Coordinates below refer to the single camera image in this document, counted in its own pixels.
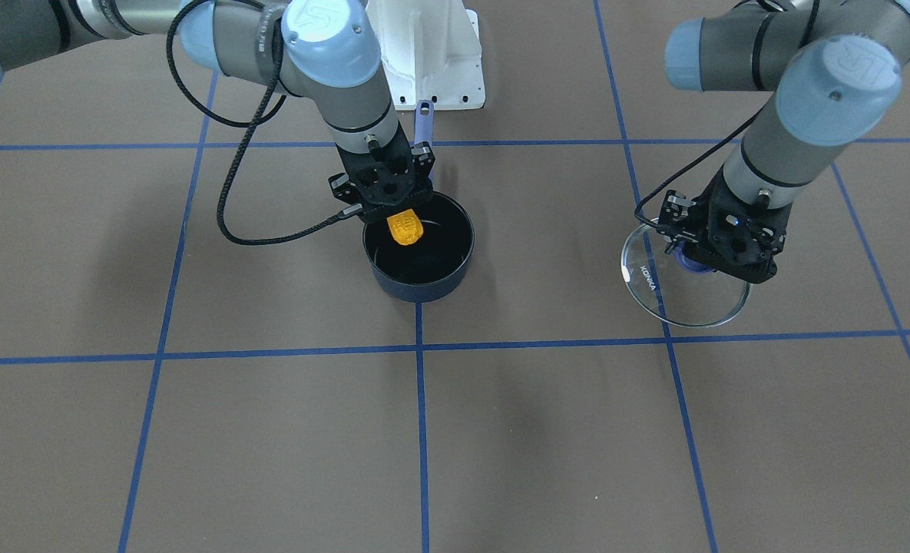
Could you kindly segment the black gripper corn side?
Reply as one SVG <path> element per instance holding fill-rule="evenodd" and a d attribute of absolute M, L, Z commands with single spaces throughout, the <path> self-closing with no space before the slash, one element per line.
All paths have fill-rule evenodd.
<path fill-rule="evenodd" d="M 329 189 L 343 203 L 359 204 L 363 223 L 378 223 L 432 200 L 429 175 L 435 155 L 427 141 L 410 144 L 399 129 L 376 154 L 350 153 L 340 146 L 336 151 L 345 171 L 329 177 Z"/>

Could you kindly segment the black gripper lid side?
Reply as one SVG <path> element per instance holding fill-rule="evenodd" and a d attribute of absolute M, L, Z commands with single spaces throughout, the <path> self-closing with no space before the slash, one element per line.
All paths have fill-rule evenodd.
<path fill-rule="evenodd" d="M 694 263 L 752 284 L 776 276 L 774 256 L 785 246 L 792 206 L 770 209 L 768 200 L 739 199 L 718 171 L 691 200 L 669 190 L 659 217 L 660 233 Z"/>

